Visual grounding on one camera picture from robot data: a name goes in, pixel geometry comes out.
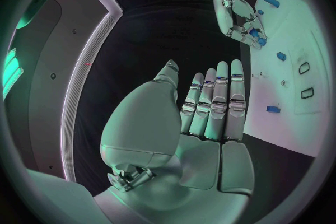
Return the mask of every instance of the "robot finger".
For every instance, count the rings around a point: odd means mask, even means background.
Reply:
[[[231,63],[230,102],[224,136],[228,139],[242,140],[245,124],[245,84],[242,64],[239,60]]]
[[[196,106],[198,105],[203,82],[204,82],[204,75],[202,73],[197,73],[194,76],[192,84],[190,85],[188,95],[186,96],[186,99],[180,112],[182,120],[182,128],[181,128],[182,133],[188,133],[189,131],[196,110]]]
[[[203,84],[202,92],[200,93],[199,103],[193,117],[189,132],[196,136],[203,136],[207,126],[207,121],[212,102],[214,83],[216,80],[216,70],[210,68],[207,71],[206,78]]]
[[[222,61],[219,62],[217,66],[210,114],[204,134],[205,137],[215,141],[220,141],[223,134],[227,103],[227,84],[228,65],[226,62]]]

